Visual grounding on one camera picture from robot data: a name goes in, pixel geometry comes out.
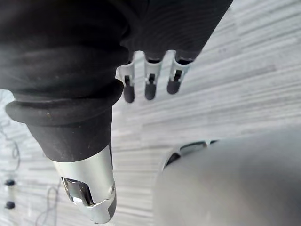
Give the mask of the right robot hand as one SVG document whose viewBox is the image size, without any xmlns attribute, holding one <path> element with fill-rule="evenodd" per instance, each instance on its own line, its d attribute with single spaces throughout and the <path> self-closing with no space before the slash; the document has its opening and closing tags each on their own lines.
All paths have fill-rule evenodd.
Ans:
<svg viewBox="0 0 301 226">
<path fill-rule="evenodd" d="M 117 192 L 112 107 L 134 100 L 134 55 L 144 53 L 147 98 L 173 50 L 168 92 L 198 57 L 229 0 L 3 0 L 0 87 L 8 116 L 27 125 L 53 162 L 66 193 L 98 224 L 109 222 Z"/>
</svg>

